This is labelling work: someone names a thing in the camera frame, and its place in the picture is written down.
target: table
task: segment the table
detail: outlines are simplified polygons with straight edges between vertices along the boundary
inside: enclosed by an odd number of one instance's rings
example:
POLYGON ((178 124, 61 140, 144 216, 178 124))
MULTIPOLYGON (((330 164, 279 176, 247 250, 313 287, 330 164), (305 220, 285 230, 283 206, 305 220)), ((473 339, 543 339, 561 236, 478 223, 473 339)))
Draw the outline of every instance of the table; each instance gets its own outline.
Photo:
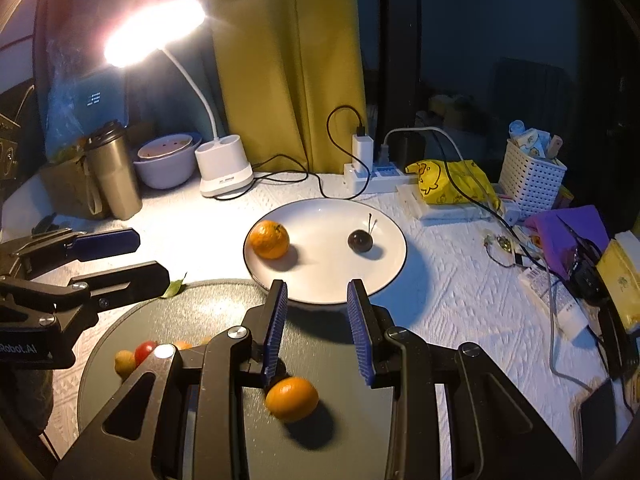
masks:
MULTIPOLYGON (((342 176, 323 175, 329 196, 347 196, 342 176)), ((197 282, 215 278, 249 278, 242 259, 248 230, 268 211, 304 198, 319 196, 318 183, 265 181, 247 195, 219 202, 201 197, 199 178, 166 192, 143 195, 143 208, 128 221, 74 220, 84 230, 132 227, 142 243, 136 253, 95 262, 73 262, 41 276, 44 283, 65 284, 72 276, 157 260, 172 280, 197 282)), ((484 232, 499 232, 496 222, 446 222, 428 224, 407 216, 396 194, 358 198, 389 215, 402 229, 407 261, 396 280, 374 296, 389 309, 396 325, 410 328, 424 340, 456 348, 477 342, 494 359, 538 410, 572 455, 576 453, 574 410, 586 393, 573 383, 554 377, 548 369, 549 320, 518 284, 518 270, 505 269, 486 256, 484 232)), ((100 336, 130 306, 100 314, 100 322, 84 332, 74 352, 78 360, 69 370, 54 372, 54 411, 47 434, 62 455, 78 437, 76 402, 82 370, 100 336)), ((605 373, 593 342, 578 345, 557 337, 558 369, 600 384, 605 373)), ((444 390, 437 391, 441 434, 442 477, 451 478, 449 430, 444 414, 444 390)), ((618 410, 624 419, 623 410, 618 410)), ((622 434, 626 425, 621 425, 622 434)))

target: yellow curtain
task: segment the yellow curtain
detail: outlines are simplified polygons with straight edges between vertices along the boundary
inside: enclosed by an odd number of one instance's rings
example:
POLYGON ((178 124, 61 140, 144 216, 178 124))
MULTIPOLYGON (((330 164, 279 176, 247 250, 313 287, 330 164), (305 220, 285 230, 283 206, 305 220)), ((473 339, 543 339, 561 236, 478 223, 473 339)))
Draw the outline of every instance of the yellow curtain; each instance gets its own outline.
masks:
MULTIPOLYGON (((252 164, 286 153, 311 170, 341 173, 326 118, 348 104, 366 121, 356 0, 210 0, 229 130, 252 164)), ((335 141, 351 151, 358 120, 334 115, 335 141)), ((299 169, 278 158, 261 170, 299 169)))

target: red tomato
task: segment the red tomato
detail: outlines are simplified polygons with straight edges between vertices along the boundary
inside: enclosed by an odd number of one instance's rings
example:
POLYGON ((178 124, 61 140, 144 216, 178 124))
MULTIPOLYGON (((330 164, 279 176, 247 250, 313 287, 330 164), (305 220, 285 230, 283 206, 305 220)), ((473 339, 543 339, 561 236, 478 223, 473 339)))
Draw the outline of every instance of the red tomato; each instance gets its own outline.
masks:
POLYGON ((136 366, 140 366, 140 363, 144 361, 148 357, 148 355, 151 354, 151 352, 154 351, 154 348, 156 348, 156 346, 158 346, 157 341, 145 341, 143 343, 140 343, 140 345, 138 345, 138 348, 136 348, 136 351, 134 352, 136 366))

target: plate rim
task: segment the plate rim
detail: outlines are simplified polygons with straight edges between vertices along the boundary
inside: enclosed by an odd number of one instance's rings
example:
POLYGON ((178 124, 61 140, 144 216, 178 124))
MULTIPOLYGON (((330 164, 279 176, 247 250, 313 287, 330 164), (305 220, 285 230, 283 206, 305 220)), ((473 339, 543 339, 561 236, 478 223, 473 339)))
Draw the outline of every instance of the plate rim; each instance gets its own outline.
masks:
MULTIPOLYGON (((257 221, 254 222, 254 224, 251 226, 251 228, 246 232, 246 235, 244 237, 244 242, 242 242, 242 260, 244 261, 244 266, 246 267, 246 270, 249 272, 249 275, 251 276, 251 279, 257 283, 263 290, 269 290, 269 287, 267 285, 265 285, 263 282, 261 282, 252 272, 252 270, 249 268, 249 265, 247 263, 246 260, 246 251, 245 251, 245 247, 247 247, 247 241, 249 239, 249 234, 251 234, 251 231, 254 230, 254 227, 256 227, 256 225, 258 225, 260 222, 262 222, 262 220, 265 218, 265 216, 267 216, 270 213, 273 213, 274 211, 277 211, 278 209, 282 209, 283 207, 286 207, 288 205, 291 204, 295 204, 298 202, 312 202, 312 201, 325 201, 325 200, 331 200, 332 202, 344 202, 346 199, 343 198, 324 198, 324 197, 312 197, 312 198, 303 198, 301 200, 294 200, 293 202, 287 202, 286 204, 282 204, 279 205, 278 207, 272 209, 271 211, 265 213, 264 215, 262 215, 257 221)), ((391 285, 391 283, 394 282, 394 280, 400 275, 400 273, 402 272, 402 270, 404 269, 404 265, 406 264, 406 258, 407 258, 407 254, 408 254, 408 245, 406 242, 406 236, 404 236, 404 233, 402 232, 402 229, 400 228, 400 226, 398 225, 398 223, 391 218, 391 216, 389 216, 388 214, 386 214, 383 211, 380 211, 380 209, 377 209, 375 207, 373 207, 372 205, 369 204, 365 204, 364 202, 358 202, 355 200, 346 200, 347 202, 351 202, 351 203, 355 203, 355 204, 360 204, 363 205, 365 207, 368 207, 370 209, 373 209, 374 211, 379 212, 380 214, 383 214, 384 216, 386 216, 389 220, 391 220, 391 222, 398 228, 398 231, 400 231, 400 234, 402 235, 402 241, 404 242, 404 259, 402 260, 402 265, 400 266, 400 268, 398 269, 398 272, 396 272, 396 274, 391 278, 391 280, 384 286, 381 286, 380 288, 377 288, 376 290, 370 292, 367 291, 367 295, 368 296, 372 296, 373 294, 377 294, 378 292, 381 292, 382 290, 385 290, 389 285, 391 285)), ((299 305, 306 305, 306 306, 340 306, 340 305, 344 305, 346 304, 346 299, 345 301, 341 301, 340 303, 334 303, 334 302, 329 302, 329 301, 324 301, 324 302, 317 302, 317 303, 309 303, 308 301, 300 301, 297 300, 295 298, 289 298, 289 301, 299 304, 299 305)))
MULTIPOLYGON (((186 290, 187 288, 197 288, 199 286, 207 286, 207 285, 257 285, 258 288, 262 288, 260 283, 256 282, 255 280, 246 280, 244 278, 219 278, 219 279, 215 279, 215 280, 201 280, 199 282, 185 283, 183 290, 186 290)), ((84 389, 84 384, 86 383, 86 375, 84 374, 84 371, 87 370, 87 368, 93 362, 93 360, 95 358, 95 354, 97 352, 96 349, 100 348, 100 346, 102 346, 102 343, 104 342, 104 340, 107 339, 107 337, 110 336, 111 333, 113 333, 113 331, 116 330, 116 328, 125 319, 127 319, 127 317, 129 317, 133 313, 139 311, 145 305, 148 305, 152 301, 155 301, 155 300, 158 300, 158 299, 160 299, 160 298, 159 297, 158 298, 152 298, 151 300, 140 301, 137 304, 134 304, 134 306, 132 306, 129 310, 127 310, 124 314, 122 314, 122 316, 120 316, 118 319, 116 319, 116 321, 114 321, 113 323, 111 323, 111 325, 109 325, 107 330, 104 331, 104 334, 102 334, 102 336, 100 336, 100 339, 98 339, 98 342, 91 349, 91 353, 89 354, 89 357, 86 359, 86 363, 84 364, 84 368, 82 369, 82 375, 80 376, 80 383, 78 384, 78 398, 76 399, 76 422, 78 423, 78 431, 80 433, 82 433, 86 429, 86 427, 91 423, 91 421, 88 420, 86 422, 86 424, 81 428, 81 423, 80 423, 80 418, 81 418, 81 415, 80 415, 80 413, 81 413, 81 411, 80 411, 80 392, 84 389)))

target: lamp light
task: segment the lamp light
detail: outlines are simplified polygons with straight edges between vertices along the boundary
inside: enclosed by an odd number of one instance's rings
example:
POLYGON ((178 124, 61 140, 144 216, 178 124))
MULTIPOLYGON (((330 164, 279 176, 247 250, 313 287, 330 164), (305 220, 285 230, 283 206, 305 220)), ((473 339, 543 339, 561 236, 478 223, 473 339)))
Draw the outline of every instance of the lamp light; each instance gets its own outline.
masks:
POLYGON ((196 150, 196 160, 202 176, 201 194, 215 196, 250 184, 254 172, 246 160, 239 136, 218 138, 209 103, 189 73, 166 48, 171 41, 188 36, 205 18, 198 0, 170 0, 144 7, 114 31, 105 44, 104 57, 110 64, 124 68, 141 62, 155 50, 161 50, 184 76, 202 101, 211 122, 213 140, 196 150))

